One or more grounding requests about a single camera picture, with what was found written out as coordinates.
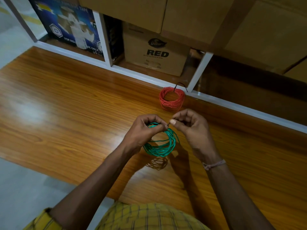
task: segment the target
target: forearm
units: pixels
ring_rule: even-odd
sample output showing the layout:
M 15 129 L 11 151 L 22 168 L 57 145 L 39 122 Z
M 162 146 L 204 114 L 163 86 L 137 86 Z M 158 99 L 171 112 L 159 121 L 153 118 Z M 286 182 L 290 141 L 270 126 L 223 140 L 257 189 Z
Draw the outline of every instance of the forearm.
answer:
M 274 229 L 226 164 L 207 174 L 230 229 Z
M 50 211 L 50 215 L 67 230 L 86 229 L 132 154 L 130 148 L 120 144 L 86 180 Z

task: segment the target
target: green wire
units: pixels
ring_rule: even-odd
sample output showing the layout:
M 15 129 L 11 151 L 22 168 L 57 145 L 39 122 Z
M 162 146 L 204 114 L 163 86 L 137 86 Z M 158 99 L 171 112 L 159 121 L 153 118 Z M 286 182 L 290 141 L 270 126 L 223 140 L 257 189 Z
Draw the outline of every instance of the green wire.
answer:
M 147 126 L 148 127 L 155 127 L 159 125 L 158 123 L 150 123 Z M 178 140 L 178 143 L 180 143 L 177 134 L 170 128 L 168 128 L 166 131 L 164 131 L 164 133 L 167 134 L 167 136 L 169 137 L 169 139 L 166 140 L 156 140 L 156 141 L 150 141 L 149 143 L 152 142 L 165 142 L 168 141 L 167 143 L 163 144 L 163 145 L 158 145 L 158 146 L 153 146 L 149 143 L 146 143 L 143 148 L 145 150 L 145 152 L 147 152 L 149 155 L 153 155 L 153 156 L 160 156 L 160 157 L 166 157 L 168 154 L 170 154 L 175 145 L 176 145 L 176 138 Z

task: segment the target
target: wooden table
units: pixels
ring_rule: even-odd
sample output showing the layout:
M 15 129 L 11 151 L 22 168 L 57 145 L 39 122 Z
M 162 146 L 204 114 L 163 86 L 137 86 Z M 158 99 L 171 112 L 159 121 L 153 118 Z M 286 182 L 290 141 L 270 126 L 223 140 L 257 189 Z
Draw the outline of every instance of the wooden table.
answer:
M 0 70 L 0 156 L 79 184 L 116 148 L 136 116 L 171 118 L 160 107 L 160 90 L 32 48 Z M 305 134 L 190 97 L 184 107 L 208 119 L 231 171 L 276 228 L 307 228 Z M 205 170 L 177 133 L 175 158 L 157 162 L 141 151 L 108 197 L 165 203 L 205 215 L 201 220 L 212 229 L 227 229 Z

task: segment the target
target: red wire coil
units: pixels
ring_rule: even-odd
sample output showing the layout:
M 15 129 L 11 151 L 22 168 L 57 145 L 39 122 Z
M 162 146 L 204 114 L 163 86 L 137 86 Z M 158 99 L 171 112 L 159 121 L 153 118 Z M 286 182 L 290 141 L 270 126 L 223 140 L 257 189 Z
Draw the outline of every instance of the red wire coil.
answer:
M 178 99 L 174 101 L 165 100 L 164 97 L 166 96 L 168 92 L 175 92 L 178 95 Z M 185 100 L 185 93 L 181 89 L 178 89 L 178 88 L 166 87 L 161 90 L 159 94 L 159 99 L 160 99 L 160 103 L 163 109 L 166 110 L 166 107 L 168 107 L 171 109 L 179 110 Z

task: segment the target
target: hand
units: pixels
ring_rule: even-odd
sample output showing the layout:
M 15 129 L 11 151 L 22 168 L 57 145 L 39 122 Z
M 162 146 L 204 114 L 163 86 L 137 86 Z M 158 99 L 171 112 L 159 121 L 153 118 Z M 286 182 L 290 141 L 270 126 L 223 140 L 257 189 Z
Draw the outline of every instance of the hand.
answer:
M 153 122 L 159 123 L 159 125 L 151 128 L 147 127 L 148 124 Z M 157 115 L 140 115 L 133 122 L 122 143 L 136 154 L 154 135 L 166 131 L 167 128 L 167 123 Z
M 201 162 L 213 164 L 222 160 L 209 131 L 208 122 L 203 116 L 185 109 L 174 114 L 170 123 L 186 136 L 193 154 Z

